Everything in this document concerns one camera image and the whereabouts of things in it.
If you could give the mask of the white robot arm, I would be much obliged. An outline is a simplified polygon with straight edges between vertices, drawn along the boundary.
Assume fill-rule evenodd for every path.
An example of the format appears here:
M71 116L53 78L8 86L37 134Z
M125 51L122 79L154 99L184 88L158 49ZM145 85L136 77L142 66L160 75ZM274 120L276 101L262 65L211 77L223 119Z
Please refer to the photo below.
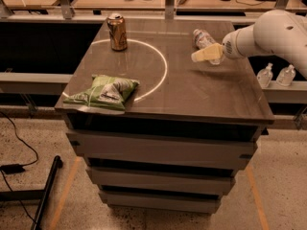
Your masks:
M194 62L227 58L278 56L307 78L307 17L283 10L267 11L250 26L227 34L191 55Z

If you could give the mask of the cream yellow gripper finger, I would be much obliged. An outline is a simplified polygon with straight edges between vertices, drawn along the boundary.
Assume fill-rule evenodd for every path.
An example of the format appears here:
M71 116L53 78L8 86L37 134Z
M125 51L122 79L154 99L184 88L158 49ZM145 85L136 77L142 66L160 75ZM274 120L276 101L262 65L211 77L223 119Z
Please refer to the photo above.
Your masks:
M197 50L191 55L194 62L201 62L206 60L220 59L223 55L223 46L219 43L211 44L205 48Z

